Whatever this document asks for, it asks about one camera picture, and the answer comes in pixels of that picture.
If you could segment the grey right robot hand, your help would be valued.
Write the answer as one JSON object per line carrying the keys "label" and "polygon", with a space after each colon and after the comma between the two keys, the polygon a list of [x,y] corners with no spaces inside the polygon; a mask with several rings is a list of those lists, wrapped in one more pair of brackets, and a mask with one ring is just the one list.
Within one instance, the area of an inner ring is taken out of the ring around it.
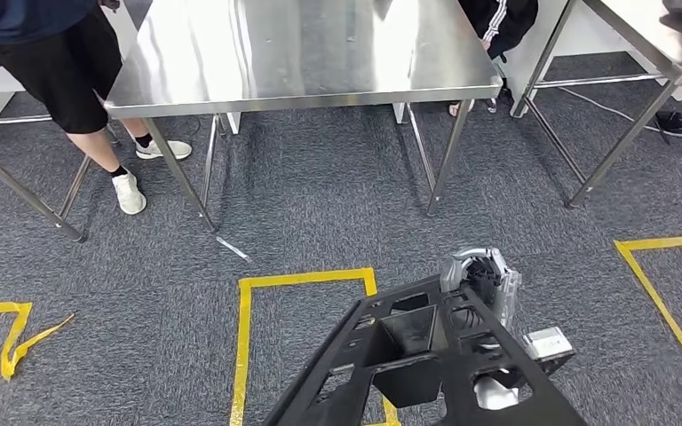
{"label": "grey right robot hand", "polygon": [[498,248],[462,248],[440,268],[442,293],[470,288],[506,329],[512,325],[521,282],[521,274],[508,266]]}

